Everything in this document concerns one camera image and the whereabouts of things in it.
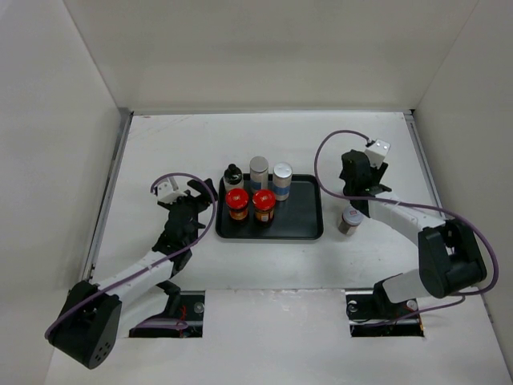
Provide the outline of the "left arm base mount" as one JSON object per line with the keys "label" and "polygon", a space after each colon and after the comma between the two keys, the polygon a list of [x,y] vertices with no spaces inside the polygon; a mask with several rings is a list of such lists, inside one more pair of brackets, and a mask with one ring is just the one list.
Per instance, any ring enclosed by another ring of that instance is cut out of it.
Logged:
{"label": "left arm base mount", "polygon": [[136,309],[143,317],[127,330],[128,338],[202,338],[206,293],[182,291],[173,282],[165,281],[147,294]]}

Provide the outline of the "black-cap clear bottle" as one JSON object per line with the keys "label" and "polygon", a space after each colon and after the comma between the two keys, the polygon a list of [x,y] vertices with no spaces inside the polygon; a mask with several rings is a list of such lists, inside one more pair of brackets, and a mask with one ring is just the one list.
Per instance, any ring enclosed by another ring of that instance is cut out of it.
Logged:
{"label": "black-cap clear bottle", "polygon": [[225,192],[229,192],[235,188],[244,188],[244,174],[235,164],[230,164],[223,175]]}

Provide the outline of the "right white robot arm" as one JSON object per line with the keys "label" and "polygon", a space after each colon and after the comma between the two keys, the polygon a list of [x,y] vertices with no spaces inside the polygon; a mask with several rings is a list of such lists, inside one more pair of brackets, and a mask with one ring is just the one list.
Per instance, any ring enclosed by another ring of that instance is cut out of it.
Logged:
{"label": "right white robot arm", "polygon": [[472,228],[459,219],[443,220],[405,206],[381,183],[386,163],[373,165],[368,152],[351,150],[341,156],[340,178],[350,204],[366,217],[388,225],[418,248],[418,268],[374,285],[374,312],[392,316],[401,302],[424,297],[444,298],[487,277]]}

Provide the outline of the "red-lid chili sauce jar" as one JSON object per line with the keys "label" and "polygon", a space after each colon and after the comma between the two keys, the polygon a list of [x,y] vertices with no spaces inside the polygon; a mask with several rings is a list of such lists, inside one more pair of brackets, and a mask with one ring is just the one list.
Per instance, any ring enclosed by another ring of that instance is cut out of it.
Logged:
{"label": "red-lid chili sauce jar", "polygon": [[256,191],[252,196],[254,219],[259,225],[270,225],[275,216],[276,198],[268,189]]}
{"label": "red-lid chili sauce jar", "polygon": [[233,188],[226,193],[225,204],[232,221],[242,223],[248,218],[249,195],[243,188]]}

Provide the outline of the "red-white label lid jar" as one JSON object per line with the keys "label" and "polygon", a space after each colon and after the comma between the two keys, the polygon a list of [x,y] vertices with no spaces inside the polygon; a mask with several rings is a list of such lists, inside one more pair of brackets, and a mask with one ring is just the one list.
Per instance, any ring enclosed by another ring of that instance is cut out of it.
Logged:
{"label": "red-white label lid jar", "polygon": [[350,236],[352,235],[357,227],[363,222],[364,215],[354,208],[352,205],[348,205],[344,208],[339,222],[337,224],[337,228],[340,233]]}

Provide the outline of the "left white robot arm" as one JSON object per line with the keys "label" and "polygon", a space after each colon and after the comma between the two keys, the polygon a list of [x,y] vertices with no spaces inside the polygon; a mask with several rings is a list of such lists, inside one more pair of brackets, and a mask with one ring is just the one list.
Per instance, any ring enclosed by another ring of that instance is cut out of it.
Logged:
{"label": "left white robot arm", "polygon": [[159,177],[150,188],[157,204],[168,211],[164,230],[140,260],[100,283],[84,280],[68,292],[57,319],[44,334],[54,348],[87,369],[95,369],[111,353],[122,313],[153,288],[164,292],[152,301],[162,319],[174,318],[180,310],[176,285],[171,283],[192,257],[192,248],[207,234],[211,224],[199,215],[214,210],[219,199],[211,179],[187,174],[188,189],[177,186],[177,173]]}

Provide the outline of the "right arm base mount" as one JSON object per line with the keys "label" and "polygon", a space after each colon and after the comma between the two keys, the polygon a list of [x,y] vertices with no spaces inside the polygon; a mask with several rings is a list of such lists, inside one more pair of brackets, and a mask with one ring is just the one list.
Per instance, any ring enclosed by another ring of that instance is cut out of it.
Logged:
{"label": "right arm base mount", "polygon": [[372,289],[345,292],[349,332],[354,338],[423,337],[420,316],[410,314],[418,310],[416,298],[393,303],[382,284]]}

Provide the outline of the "silver-lid bead jar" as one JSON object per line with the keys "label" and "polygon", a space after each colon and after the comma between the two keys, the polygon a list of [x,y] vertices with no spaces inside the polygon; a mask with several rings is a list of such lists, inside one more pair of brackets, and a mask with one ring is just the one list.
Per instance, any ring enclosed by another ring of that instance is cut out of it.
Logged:
{"label": "silver-lid bead jar", "polygon": [[289,197],[293,169],[286,162],[280,162],[273,169],[273,193],[277,201],[285,201]]}
{"label": "silver-lid bead jar", "polygon": [[249,163],[250,188],[257,192],[268,188],[269,162],[263,156],[254,156]]}

